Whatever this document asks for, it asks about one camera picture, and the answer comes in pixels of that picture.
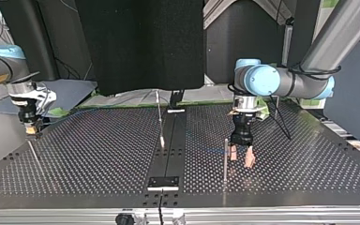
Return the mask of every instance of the perforated metal plate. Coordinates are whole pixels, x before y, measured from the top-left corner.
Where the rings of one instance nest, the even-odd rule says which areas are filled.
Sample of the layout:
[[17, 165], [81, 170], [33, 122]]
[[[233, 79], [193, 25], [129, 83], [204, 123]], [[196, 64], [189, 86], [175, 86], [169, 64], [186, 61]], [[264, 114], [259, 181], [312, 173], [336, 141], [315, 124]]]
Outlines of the perforated metal plate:
[[230, 105], [187, 107], [180, 207], [358, 203], [353, 201], [360, 197], [360, 154], [351, 147], [344, 150], [343, 140], [307, 112], [286, 104], [280, 110], [292, 140], [272, 118], [256, 122], [252, 128], [256, 165], [245, 167], [246, 149], [238, 146], [224, 186], [224, 139], [233, 132], [230, 109]]
[[156, 108], [78, 112], [34, 143], [39, 160], [29, 148], [4, 158], [0, 197], [125, 196], [132, 202], [146, 191], [158, 135]]

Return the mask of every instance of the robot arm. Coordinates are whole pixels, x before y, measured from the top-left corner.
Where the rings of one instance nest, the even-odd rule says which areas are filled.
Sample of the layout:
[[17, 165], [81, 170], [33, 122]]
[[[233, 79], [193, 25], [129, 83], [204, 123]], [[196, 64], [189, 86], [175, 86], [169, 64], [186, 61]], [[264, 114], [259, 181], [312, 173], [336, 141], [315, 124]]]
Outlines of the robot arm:
[[333, 75], [359, 41], [360, 1], [341, 0], [296, 67], [270, 67], [258, 59], [239, 59], [233, 84], [236, 114], [231, 143], [252, 145], [250, 125], [259, 110], [257, 96], [330, 97], [335, 86]]
[[4, 83], [27, 135], [38, 137], [42, 115], [55, 102], [56, 94], [39, 87], [31, 78], [23, 50], [15, 45], [0, 45], [0, 84]]

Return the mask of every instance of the thin metal rod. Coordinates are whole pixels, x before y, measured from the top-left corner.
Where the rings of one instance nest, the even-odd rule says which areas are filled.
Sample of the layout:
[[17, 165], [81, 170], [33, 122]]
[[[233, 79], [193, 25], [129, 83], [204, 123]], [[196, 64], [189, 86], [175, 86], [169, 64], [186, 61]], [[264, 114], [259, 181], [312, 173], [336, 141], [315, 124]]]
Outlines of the thin metal rod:
[[160, 111], [160, 97], [159, 97], [159, 90], [156, 90], [156, 97], [157, 97], [157, 114], [158, 114], [158, 121], [159, 121], [159, 128], [160, 128], [160, 145], [162, 148], [165, 147], [165, 139], [163, 138], [163, 126], [162, 126], [162, 114]]
[[29, 141], [29, 140], [28, 140], [27, 142], [28, 142], [28, 145], [30, 146], [32, 155], [34, 156], [35, 160], [36, 160], [36, 161], [39, 161], [37, 152], [36, 152], [35, 149], [34, 149], [34, 145], [32, 145], [31, 141]]
[[224, 187], [227, 185], [227, 166], [228, 166], [228, 154], [229, 154], [229, 140], [224, 140]]

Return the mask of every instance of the black panel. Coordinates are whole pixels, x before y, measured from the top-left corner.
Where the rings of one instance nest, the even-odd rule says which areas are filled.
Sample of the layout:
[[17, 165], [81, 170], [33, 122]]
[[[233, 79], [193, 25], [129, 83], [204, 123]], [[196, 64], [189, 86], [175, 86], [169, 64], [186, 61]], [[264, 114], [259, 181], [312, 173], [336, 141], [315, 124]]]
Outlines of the black panel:
[[[72, 73], [78, 73], [79, 77], [84, 79], [89, 70], [91, 59], [81, 21], [76, 11], [75, 1], [64, 0], [64, 3], [75, 10], [67, 7], [60, 0], [39, 0], [38, 2], [54, 56], [76, 70], [76, 72], [72, 71]], [[63, 63], [58, 60], [56, 60], [56, 63], [60, 77], [67, 78], [68, 71]], [[91, 68], [87, 73], [86, 80], [94, 79], [95, 73]]]
[[215, 83], [231, 83], [239, 58], [280, 63], [283, 27], [253, 1], [228, 7], [207, 29], [207, 75]]
[[40, 72], [34, 80], [55, 80], [57, 68], [37, 1], [0, 1], [0, 9], [14, 42], [24, 50], [30, 71]]
[[77, 0], [101, 94], [203, 85], [203, 1]]

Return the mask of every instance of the black acoustic foam panel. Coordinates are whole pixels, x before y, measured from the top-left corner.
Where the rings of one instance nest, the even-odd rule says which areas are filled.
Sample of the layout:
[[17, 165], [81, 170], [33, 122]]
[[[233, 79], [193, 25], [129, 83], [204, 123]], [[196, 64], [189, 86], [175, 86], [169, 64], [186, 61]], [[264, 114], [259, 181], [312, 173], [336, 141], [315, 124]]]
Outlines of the black acoustic foam panel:
[[203, 85], [203, 0], [76, 0], [102, 95]]

